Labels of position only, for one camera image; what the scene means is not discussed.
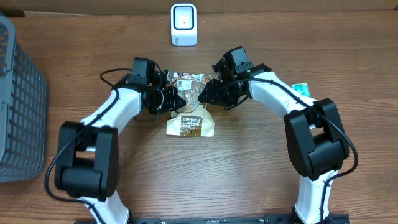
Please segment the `beige snack pouch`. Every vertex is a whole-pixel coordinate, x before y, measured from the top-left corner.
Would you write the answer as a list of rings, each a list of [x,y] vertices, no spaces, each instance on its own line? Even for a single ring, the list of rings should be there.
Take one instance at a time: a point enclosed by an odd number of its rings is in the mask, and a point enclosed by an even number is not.
[[[200,103],[198,97],[205,85],[212,79],[207,74],[174,72],[171,84],[177,88],[178,96],[186,105],[172,111],[167,121],[166,134],[169,136],[213,137],[215,123],[206,109],[207,104]]]

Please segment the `teal tissue packet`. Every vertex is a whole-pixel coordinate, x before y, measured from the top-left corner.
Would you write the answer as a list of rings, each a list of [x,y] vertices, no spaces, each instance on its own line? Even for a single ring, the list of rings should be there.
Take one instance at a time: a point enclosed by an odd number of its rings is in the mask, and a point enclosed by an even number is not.
[[[310,90],[308,87],[308,83],[295,83],[291,85],[292,89],[301,95],[310,97]]]

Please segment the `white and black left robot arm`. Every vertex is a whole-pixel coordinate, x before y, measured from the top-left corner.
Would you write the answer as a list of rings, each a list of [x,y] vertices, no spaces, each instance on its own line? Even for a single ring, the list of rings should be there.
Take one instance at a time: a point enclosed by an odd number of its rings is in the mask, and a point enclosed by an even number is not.
[[[54,199],[83,204],[93,223],[132,223],[117,193],[119,135],[144,108],[160,115],[185,106],[172,86],[173,73],[147,58],[136,57],[124,76],[109,83],[109,98],[79,122],[60,127],[57,154],[46,171],[44,187]]]

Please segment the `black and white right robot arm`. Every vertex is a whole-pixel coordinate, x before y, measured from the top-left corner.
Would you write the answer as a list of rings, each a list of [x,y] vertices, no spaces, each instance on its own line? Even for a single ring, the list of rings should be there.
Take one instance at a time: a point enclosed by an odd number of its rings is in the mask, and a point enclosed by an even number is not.
[[[199,102],[230,110],[251,98],[284,120],[289,159],[300,176],[298,200],[291,215],[267,215],[265,223],[349,223],[348,215],[328,209],[333,180],[349,157],[334,102],[295,91],[267,65],[253,64],[242,46],[226,52],[212,68],[218,77],[205,85]]]

